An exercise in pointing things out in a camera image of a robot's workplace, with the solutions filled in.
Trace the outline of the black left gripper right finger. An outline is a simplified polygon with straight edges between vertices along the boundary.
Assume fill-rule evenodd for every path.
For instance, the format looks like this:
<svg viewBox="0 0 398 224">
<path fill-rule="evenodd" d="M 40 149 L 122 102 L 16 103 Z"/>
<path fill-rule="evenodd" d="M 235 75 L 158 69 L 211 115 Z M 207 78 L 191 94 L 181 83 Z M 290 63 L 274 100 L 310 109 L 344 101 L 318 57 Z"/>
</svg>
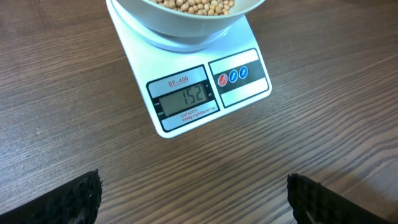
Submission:
<svg viewBox="0 0 398 224">
<path fill-rule="evenodd" d="M 298 224 L 390 224 L 304 175 L 287 176 L 287 200 Z"/>
</svg>

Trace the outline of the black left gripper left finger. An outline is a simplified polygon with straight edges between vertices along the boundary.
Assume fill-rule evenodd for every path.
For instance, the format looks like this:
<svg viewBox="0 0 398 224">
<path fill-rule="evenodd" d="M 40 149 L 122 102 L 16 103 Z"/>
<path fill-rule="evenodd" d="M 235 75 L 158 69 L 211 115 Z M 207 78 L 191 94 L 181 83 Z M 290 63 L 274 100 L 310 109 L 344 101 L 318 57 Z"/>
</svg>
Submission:
<svg viewBox="0 0 398 224">
<path fill-rule="evenodd" d="M 1 223 L 94 224 L 102 190 L 102 181 L 95 169 L 2 214 Z"/>
</svg>

